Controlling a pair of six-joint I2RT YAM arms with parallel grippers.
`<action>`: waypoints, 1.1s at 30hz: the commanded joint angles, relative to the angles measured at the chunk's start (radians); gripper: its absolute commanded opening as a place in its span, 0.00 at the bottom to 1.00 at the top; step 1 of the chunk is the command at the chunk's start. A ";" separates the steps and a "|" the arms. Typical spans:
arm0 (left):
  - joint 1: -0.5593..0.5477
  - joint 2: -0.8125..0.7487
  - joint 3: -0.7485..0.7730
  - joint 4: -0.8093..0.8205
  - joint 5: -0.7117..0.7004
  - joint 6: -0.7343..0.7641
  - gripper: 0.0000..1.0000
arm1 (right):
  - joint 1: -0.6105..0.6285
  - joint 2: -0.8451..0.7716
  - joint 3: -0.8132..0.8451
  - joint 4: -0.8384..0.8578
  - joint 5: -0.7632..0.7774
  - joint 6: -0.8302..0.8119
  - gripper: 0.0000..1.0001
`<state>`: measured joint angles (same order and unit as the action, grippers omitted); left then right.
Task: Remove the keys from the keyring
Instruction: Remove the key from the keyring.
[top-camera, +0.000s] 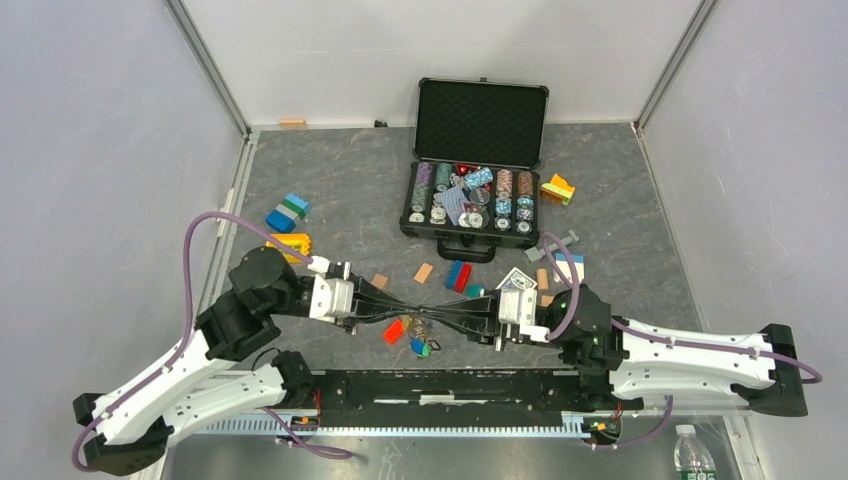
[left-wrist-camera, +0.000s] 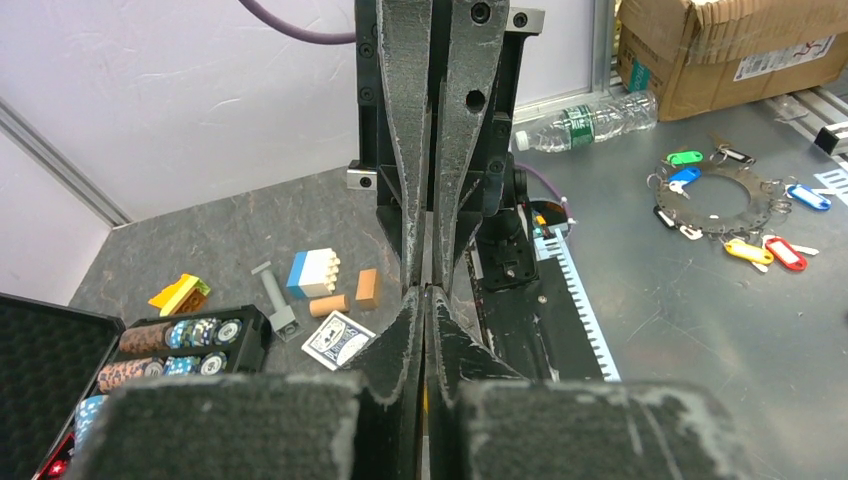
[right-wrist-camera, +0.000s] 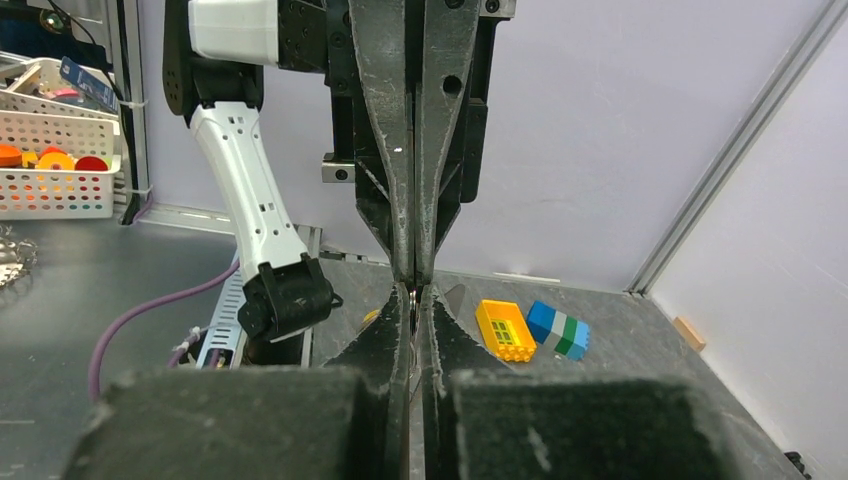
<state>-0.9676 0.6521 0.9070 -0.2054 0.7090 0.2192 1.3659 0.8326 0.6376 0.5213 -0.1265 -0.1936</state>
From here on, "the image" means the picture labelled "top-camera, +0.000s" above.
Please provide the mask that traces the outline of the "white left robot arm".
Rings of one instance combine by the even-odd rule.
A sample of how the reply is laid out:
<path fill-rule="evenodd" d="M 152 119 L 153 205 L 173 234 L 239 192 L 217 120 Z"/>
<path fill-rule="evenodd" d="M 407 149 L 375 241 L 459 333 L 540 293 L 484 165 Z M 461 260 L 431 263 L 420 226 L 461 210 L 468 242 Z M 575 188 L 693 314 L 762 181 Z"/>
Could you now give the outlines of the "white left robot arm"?
<path fill-rule="evenodd" d="M 230 271 L 230 289 L 200 314 L 187 309 L 182 338 L 156 364 L 110 393 L 77 397 L 74 413 L 84 431 L 74 446 L 74 465 L 86 472 L 131 475 L 232 414 L 307 405 L 315 397 L 314 378 L 302 355 L 291 351 L 204 393 L 194 391 L 275 341 L 279 315 L 351 330 L 416 310 L 352 274 L 347 263 L 323 257 L 305 263 L 310 272 L 299 275 L 280 250 L 250 250 Z"/>

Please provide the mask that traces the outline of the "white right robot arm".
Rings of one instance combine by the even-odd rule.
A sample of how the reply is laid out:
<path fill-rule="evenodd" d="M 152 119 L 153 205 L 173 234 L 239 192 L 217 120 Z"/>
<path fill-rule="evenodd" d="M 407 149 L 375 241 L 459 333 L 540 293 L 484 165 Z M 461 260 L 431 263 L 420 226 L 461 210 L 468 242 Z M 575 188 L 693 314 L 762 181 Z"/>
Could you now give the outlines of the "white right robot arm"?
<path fill-rule="evenodd" d="M 588 286 L 537 304 L 531 289 L 422 306 L 423 317 L 472 342 L 555 349 L 572 373 L 562 396 L 578 411 L 643 407 L 652 400 L 728 402 L 777 417 L 808 413 L 789 327 L 709 335 L 627 319 Z"/>

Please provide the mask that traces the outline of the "blue key tag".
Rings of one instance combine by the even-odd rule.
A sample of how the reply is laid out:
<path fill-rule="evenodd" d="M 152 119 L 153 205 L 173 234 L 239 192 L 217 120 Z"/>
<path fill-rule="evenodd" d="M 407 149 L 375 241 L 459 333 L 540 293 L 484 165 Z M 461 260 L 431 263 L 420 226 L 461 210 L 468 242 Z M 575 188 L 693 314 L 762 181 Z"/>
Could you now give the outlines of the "blue key tag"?
<path fill-rule="evenodd" d="M 412 339 L 410 340 L 410 348 L 411 348 L 411 350 L 412 350 L 412 351 L 413 351 L 413 352 L 414 352 L 417 356 L 419 356 L 419 357 L 421 357 L 421 356 L 420 356 L 420 352 L 421 352 L 422 348 L 423 348 L 425 345 L 428 345 L 428 344 L 427 344 L 425 341 L 422 341 L 422 340 L 420 340 L 420 339 L 418 339 L 418 338 L 412 338 Z"/>

